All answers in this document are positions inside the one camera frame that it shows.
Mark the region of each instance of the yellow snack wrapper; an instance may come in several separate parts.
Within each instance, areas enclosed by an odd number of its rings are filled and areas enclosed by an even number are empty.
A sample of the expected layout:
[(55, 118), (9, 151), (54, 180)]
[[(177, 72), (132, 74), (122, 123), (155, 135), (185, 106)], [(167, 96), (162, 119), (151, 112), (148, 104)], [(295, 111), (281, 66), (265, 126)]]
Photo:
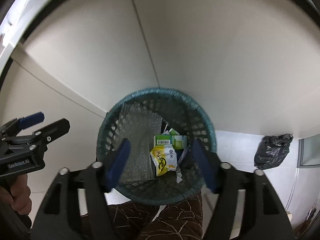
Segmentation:
[(176, 171), (177, 153), (171, 144), (153, 147), (150, 155), (156, 166), (157, 176), (161, 176), (167, 171)]

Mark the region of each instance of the metal screw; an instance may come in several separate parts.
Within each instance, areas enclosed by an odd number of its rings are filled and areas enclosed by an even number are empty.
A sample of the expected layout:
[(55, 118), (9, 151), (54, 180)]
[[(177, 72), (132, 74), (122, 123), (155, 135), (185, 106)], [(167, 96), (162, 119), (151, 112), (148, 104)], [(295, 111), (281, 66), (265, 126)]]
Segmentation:
[(68, 168), (62, 168), (60, 171), (59, 171), (59, 173), (61, 174), (61, 175), (65, 175), (65, 174), (67, 174), (69, 172), (69, 169)]
[(256, 175), (258, 175), (258, 176), (263, 176), (264, 175), (264, 172), (262, 170), (259, 170), (259, 169), (255, 170), (254, 173)]
[(96, 168), (100, 168), (102, 166), (102, 162), (94, 162), (92, 163), (92, 168), (96, 169)]
[(221, 163), (220, 166), (221, 166), (221, 168), (223, 168), (225, 170), (228, 170), (231, 168), (230, 163)]

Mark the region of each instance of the bubble wrap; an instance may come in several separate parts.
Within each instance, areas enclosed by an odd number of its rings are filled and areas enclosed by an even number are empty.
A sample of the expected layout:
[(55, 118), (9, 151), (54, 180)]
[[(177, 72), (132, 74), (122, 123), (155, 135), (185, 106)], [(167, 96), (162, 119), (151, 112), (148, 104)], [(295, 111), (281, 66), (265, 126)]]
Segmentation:
[(120, 178), (121, 182), (154, 179), (150, 151), (153, 137), (160, 134), (162, 117), (135, 102), (123, 104), (116, 129), (114, 147), (117, 149), (124, 138), (131, 142), (131, 153)]

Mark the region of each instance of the basket rim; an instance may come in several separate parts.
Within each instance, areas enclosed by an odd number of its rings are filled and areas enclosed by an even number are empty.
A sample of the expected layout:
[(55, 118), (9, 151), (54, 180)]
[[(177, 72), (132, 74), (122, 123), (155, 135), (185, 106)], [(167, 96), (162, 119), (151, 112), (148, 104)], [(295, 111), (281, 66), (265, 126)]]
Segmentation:
[[(125, 96), (123, 99), (121, 99), (118, 103), (116, 103), (112, 108), (111, 110), (106, 114), (106, 117), (105, 119), (103, 120), (101, 126), (100, 126), (100, 129), (99, 129), (99, 133), (98, 133), (98, 139), (97, 139), (97, 147), (96, 147), (96, 156), (97, 156), (97, 159), (98, 161), (101, 161), (101, 156), (102, 156), (102, 145), (101, 145), (101, 141), (100, 138), (103, 138), (104, 137), (104, 127), (107, 123), (109, 123), (110, 121), (110, 118), (114, 115), (114, 113), (116, 111), (119, 110), (120, 107), (122, 107), (122, 105), (136, 97), (140, 97), (140, 96), (143, 96), (143, 95), (148, 95), (148, 94), (161, 94), (161, 95), (169, 95), (169, 96), (175, 96), (175, 97), (178, 97), (180, 98), (183, 102), (185, 102), (186, 104), (188, 104), (189, 107), (191, 107), (193, 110), (197, 111), (200, 115), (201, 115), (201, 118), (203, 119), (204, 121), (204, 125), (206, 126), (207, 130), (209, 131), (209, 136), (210, 136), (210, 139), (211, 139), (211, 151), (212, 152), (216, 152), (217, 150), (217, 143), (216, 143), (216, 134), (215, 134), (215, 129), (214, 129), (214, 126), (213, 124), (211, 123), (211, 120), (209, 118), (209, 116), (206, 114), (206, 112), (204, 111), (204, 109), (192, 98), (190, 97), (189, 95), (179, 91), (179, 90), (176, 90), (176, 89), (169, 89), (169, 88), (147, 88), (147, 89), (143, 89), (143, 90), (138, 90), (136, 92), (133, 92), (127, 96)], [(198, 183), (194, 186), (198, 186), (201, 188), (201, 186), (204, 184), (204, 180), (203, 178), (200, 179), (198, 181)], [(120, 193), (124, 194), (124, 193), (127, 193), (127, 191), (122, 187), (122, 186), (117, 186), (116, 187), (116, 190), (118, 190)], [(188, 190), (188, 193), (193, 193), (192, 189), (189, 189)], [(168, 199), (166, 199), (164, 202), (165, 203), (161, 203), (161, 201), (153, 201), (153, 200), (146, 200), (146, 199), (142, 199), (140, 197), (136, 197), (134, 195), (131, 195), (130, 196), (132, 200), (135, 200), (137, 202), (140, 202), (140, 203), (144, 203), (144, 204), (149, 204), (149, 205), (163, 205), (163, 204), (168, 204)], [(173, 201), (172, 203), (174, 202), (178, 202), (178, 201), (182, 201), (184, 199), (183, 196), (181, 196), (179, 198), (179, 196), (177, 197), (173, 197), (173, 198), (170, 198), (169, 201)]]

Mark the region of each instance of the barcode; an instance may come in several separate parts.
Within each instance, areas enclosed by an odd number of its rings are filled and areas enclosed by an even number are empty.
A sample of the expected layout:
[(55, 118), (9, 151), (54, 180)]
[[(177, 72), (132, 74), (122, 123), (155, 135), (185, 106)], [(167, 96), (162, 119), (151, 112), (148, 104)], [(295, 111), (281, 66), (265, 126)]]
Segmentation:
[(170, 140), (157, 140), (157, 145), (160, 145), (160, 144), (170, 144)]

